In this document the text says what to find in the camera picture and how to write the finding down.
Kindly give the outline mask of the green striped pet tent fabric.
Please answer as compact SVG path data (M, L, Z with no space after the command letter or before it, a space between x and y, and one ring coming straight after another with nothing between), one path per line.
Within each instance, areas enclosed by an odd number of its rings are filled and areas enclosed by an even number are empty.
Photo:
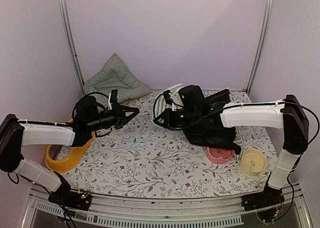
M222 108L230 103L230 90L223 89L205 96L198 85L173 85L161 92L153 104L153 123L165 129L182 131L189 143L197 146L233 150L236 129L222 124Z

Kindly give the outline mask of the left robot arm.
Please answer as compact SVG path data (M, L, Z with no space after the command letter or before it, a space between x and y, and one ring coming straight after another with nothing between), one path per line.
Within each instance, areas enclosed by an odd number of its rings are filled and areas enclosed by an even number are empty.
M66 123L28 121L7 115L0 125L1 171L41 185L54 192L62 204L71 204L75 198L70 184L58 172L25 158L22 148L47 145L82 148L98 131L121 129L140 112L138 108L121 105L113 96L107 98L107 103L105 107L94 95L84 96L75 104L71 121Z

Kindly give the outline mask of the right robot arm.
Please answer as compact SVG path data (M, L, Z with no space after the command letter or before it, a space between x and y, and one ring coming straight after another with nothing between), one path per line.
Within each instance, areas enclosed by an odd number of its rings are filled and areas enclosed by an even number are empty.
M229 89L205 96L198 85L177 84L156 96L152 119L165 129L181 130L193 144L231 149L235 154L241 153L235 143L237 127L265 128L278 155L268 188L258 196L263 206L269 206L308 148L306 111L293 94L275 101L234 103Z

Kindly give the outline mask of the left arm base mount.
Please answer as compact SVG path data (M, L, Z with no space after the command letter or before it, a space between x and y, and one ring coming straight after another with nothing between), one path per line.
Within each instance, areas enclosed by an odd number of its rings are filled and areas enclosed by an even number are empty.
M49 192L48 201L63 207L88 211L92 201L91 191L85 189L73 190L62 175L57 172L54 173L60 178L61 185L55 192Z

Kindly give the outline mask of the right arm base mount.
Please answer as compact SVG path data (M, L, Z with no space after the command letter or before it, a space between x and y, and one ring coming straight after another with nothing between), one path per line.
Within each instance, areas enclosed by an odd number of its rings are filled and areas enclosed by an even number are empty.
M261 209L276 204L281 204L285 201L282 189L274 189L266 182L263 191L243 195L241 197L241 205L245 211Z

